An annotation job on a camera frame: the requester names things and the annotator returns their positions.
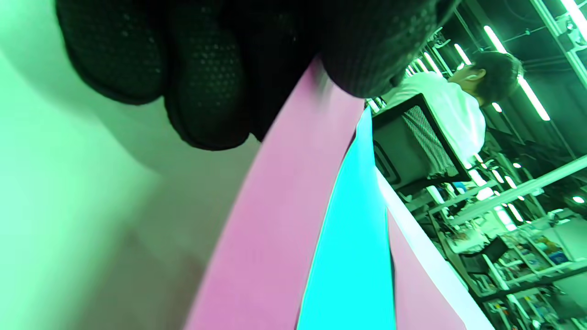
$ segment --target ceiling light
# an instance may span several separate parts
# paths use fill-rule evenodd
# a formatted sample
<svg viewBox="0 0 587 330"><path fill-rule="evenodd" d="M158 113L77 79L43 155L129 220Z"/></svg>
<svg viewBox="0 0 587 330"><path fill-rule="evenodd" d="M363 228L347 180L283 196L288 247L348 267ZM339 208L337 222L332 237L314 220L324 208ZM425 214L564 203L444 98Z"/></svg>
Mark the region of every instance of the ceiling light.
<svg viewBox="0 0 587 330"><path fill-rule="evenodd" d="M512 178L505 176L505 181L507 181L510 187L512 187L513 189L518 188L518 186L515 185L515 182L512 180Z"/></svg>
<svg viewBox="0 0 587 330"><path fill-rule="evenodd" d="M499 104L497 104L497 103L494 102L491 105L495 108L495 111L502 112L501 107L500 107Z"/></svg>
<svg viewBox="0 0 587 330"><path fill-rule="evenodd" d="M487 36L489 36L489 39L491 40L491 43L493 43L493 45L495 46L495 48L497 49L498 52L506 54L507 50L505 50L504 45L501 44L500 39L497 37L497 35L495 34L495 32L493 32L493 30L489 27L489 26L484 26L483 30L485 30L485 32L487 33Z"/></svg>
<svg viewBox="0 0 587 330"><path fill-rule="evenodd" d="M429 72L428 68L426 67L426 65L424 65L424 62L422 62L421 59L416 59L416 62L418 63L418 65L420 66L420 68L422 68L422 70L424 72Z"/></svg>
<svg viewBox="0 0 587 330"><path fill-rule="evenodd" d="M430 54L428 54L427 52L424 52L424 57L426 58L426 60L430 64L430 66L432 66L432 69L434 69L434 72L436 72L437 75L442 77L443 76L442 71L440 71L440 69L438 68L436 63L434 63L434 60L432 60L432 57L430 56Z"/></svg>
<svg viewBox="0 0 587 330"><path fill-rule="evenodd" d="M499 183L504 183L505 182L504 179L501 177L501 174L498 171L492 170L491 172L493 173L493 175L495 176L495 178L497 179L497 181Z"/></svg>
<svg viewBox="0 0 587 330"><path fill-rule="evenodd" d="M459 46L457 43L455 43L454 44L454 47L457 49L458 54L461 55L461 58L463 59L463 61L465 62L465 64L466 65L471 65L472 64L471 61L469 60L469 58L467 57L467 54L465 54L465 52L463 51L463 49L461 48L461 46Z"/></svg>
<svg viewBox="0 0 587 330"><path fill-rule="evenodd" d="M549 121L550 116L548 116L546 109L544 109L544 107L542 106L542 103L540 103L540 101L538 100L538 97L536 96L536 94L534 94L534 91L530 88L530 85L528 85L528 82L526 81L526 79L524 79L524 77L520 76L520 77L518 77L518 83L519 83L520 87L522 87L522 89L524 90L524 93L526 93L526 95L530 99L530 102L532 103L534 108L536 108L536 111L538 112L538 115L540 116L540 118L542 118L542 120Z"/></svg>
<svg viewBox="0 0 587 330"><path fill-rule="evenodd" d="M583 35L583 39L587 40L587 19L585 19L575 0L561 0L561 2L569 13L569 16L573 19L577 30Z"/></svg>
<svg viewBox="0 0 587 330"><path fill-rule="evenodd" d="M373 112L375 112L375 113L379 112L379 107L377 106L377 104L375 103L375 101L373 101L372 99L369 99L367 101L367 104L371 107L371 109L373 110Z"/></svg>
<svg viewBox="0 0 587 330"><path fill-rule="evenodd" d="M516 220L518 220L519 222L523 223L524 222L524 219L522 218L522 216L520 215L520 213L518 212L518 210L515 208L515 206L513 206L512 204L508 204L508 206L510 207L510 210L514 214L514 217L516 218Z"/></svg>

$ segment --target fluorescent light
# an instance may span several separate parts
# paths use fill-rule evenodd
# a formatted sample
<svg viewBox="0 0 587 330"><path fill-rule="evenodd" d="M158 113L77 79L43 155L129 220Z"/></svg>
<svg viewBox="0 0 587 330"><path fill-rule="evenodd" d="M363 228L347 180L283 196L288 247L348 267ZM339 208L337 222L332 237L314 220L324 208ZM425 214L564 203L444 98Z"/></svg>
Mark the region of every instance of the fluorescent light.
<svg viewBox="0 0 587 330"><path fill-rule="evenodd" d="M495 176L495 178L497 179L497 181L499 183L505 183L504 179L501 177L501 175L499 174L498 171L492 170L491 172L493 173L493 175Z"/></svg>
<svg viewBox="0 0 587 330"><path fill-rule="evenodd" d="M508 207L510 208L510 210L512 211L512 213L514 213L514 217L516 218L516 220L518 220L519 222L523 223L524 219L522 218L522 216L519 214L518 210L515 208L515 206L513 206L512 204L508 204Z"/></svg>
<svg viewBox="0 0 587 330"><path fill-rule="evenodd" d="M442 77L443 76L442 71L440 71L440 69L438 68L436 63L434 63L434 60L432 60L432 57L430 56L430 54L428 54L427 52L424 52L424 57L426 58L426 60L430 64L430 66L432 66L432 69L434 69L434 72L436 72L437 75Z"/></svg>
<svg viewBox="0 0 587 330"><path fill-rule="evenodd" d="M512 222L512 219L507 214L507 212L502 207L496 207L494 210L497 213L497 217L501 220L501 223L504 224L505 228L508 231L514 231L517 229L516 225Z"/></svg>
<svg viewBox="0 0 587 330"><path fill-rule="evenodd" d="M421 59L416 59L416 62L418 63L418 65L422 68L422 70L424 72L429 72L428 68L426 67L426 65L424 65L424 62L422 62Z"/></svg>
<svg viewBox="0 0 587 330"><path fill-rule="evenodd" d="M497 51L500 53L506 54L507 50L505 50L504 45L501 44L501 41L497 37L495 32L493 32L493 30L487 25L483 27L483 30L485 30L485 32L487 33L487 36L489 36L489 39L491 40L491 42L493 43L493 45L495 46Z"/></svg>
<svg viewBox="0 0 587 330"><path fill-rule="evenodd" d="M495 108L495 111L502 112L501 107L500 107L499 104L497 104L497 103L494 102L491 105Z"/></svg>
<svg viewBox="0 0 587 330"><path fill-rule="evenodd" d="M575 0L561 0L562 5L565 6L569 16L577 26L577 30L583 35L583 39L587 40L587 19L575 3Z"/></svg>
<svg viewBox="0 0 587 330"><path fill-rule="evenodd" d="M461 46L459 46L457 43L455 43L454 44L454 47L457 49L458 54L461 55L461 58L463 59L463 61L465 62L465 64L466 65L471 65L472 64L471 61L469 60L469 58L467 57L467 54L465 54L465 51L461 48Z"/></svg>
<svg viewBox="0 0 587 330"><path fill-rule="evenodd" d="M512 178L505 176L505 181L508 182L508 184L510 185L510 187L517 189L518 186L515 185L515 182L512 180Z"/></svg>
<svg viewBox="0 0 587 330"><path fill-rule="evenodd" d="M544 107L542 106L542 103L540 103L540 101L538 100L538 97L536 97L536 94L534 94L534 91L530 88L530 85L528 85L528 82L526 81L526 79L524 79L524 77L520 76L520 77L518 77L518 83L519 83L520 87L522 87L522 89L524 90L524 93L526 93L526 95L530 99L530 102L532 102L532 105L534 106L534 108L536 108L536 111L538 112L538 115L540 115L540 118L542 118L542 120L549 121L550 116L548 116L546 109L544 109Z"/></svg>
<svg viewBox="0 0 587 330"><path fill-rule="evenodd" d="M367 104L371 107L371 109L373 109L373 112L375 112L375 113L379 112L379 107L377 106L375 101L373 101L372 99L369 99L367 101Z"/></svg>

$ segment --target mesh chair back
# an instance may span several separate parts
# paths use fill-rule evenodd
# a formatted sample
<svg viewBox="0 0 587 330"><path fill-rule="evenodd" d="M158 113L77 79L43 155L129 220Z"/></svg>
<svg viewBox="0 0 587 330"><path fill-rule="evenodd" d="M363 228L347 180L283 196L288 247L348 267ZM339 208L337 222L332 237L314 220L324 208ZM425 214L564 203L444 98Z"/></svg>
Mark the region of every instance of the mesh chair back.
<svg viewBox="0 0 587 330"><path fill-rule="evenodd" d="M454 171L430 176L433 164L422 144L404 120L404 114L420 110L440 145L436 148L450 159ZM403 194L412 194L428 186L453 181L471 181L467 170L440 130L422 94L373 117L375 163L392 187Z"/></svg>

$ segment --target office chair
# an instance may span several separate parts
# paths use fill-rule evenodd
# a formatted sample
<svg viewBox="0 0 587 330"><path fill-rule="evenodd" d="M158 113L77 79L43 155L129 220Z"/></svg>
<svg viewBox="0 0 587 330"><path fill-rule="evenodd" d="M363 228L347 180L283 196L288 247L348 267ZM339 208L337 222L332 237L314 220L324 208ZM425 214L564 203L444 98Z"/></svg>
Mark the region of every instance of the office chair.
<svg viewBox="0 0 587 330"><path fill-rule="evenodd" d="M403 120L403 115L412 109L420 109L423 112L444 149L441 152L446 152L454 165L456 175L430 175L432 164L429 156ZM387 182L404 195L411 195L440 183L472 180L440 130L422 94L373 117L373 147L377 168Z"/></svg>
<svg viewBox="0 0 587 330"><path fill-rule="evenodd" d="M461 254L460 257L467 273L471 275L483 275L487 277L496 288L499 288L491 276L489 276L489 265L485 261L485 258L483 258L483 255L486 255L489 261L493 264L509 249L510 248L506 245L504 240L498 236L487 244L483 250L472 254Z"/></svg>

